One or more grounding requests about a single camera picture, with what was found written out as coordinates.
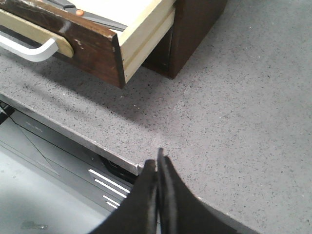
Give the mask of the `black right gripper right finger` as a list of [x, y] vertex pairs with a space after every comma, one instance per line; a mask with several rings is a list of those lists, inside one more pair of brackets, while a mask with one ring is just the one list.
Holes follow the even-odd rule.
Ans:
[[157, 155], [157, 177], [158, 210], [163, 234], [237, 233], [192, 194], [162, 148], [159, 148]]

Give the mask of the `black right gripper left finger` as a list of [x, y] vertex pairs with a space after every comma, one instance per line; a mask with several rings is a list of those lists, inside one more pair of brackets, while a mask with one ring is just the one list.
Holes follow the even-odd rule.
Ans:
[[129, 195], [92, 234], [155, 234], [157, 227], [157, 175], [154, 160], [145, 161]]

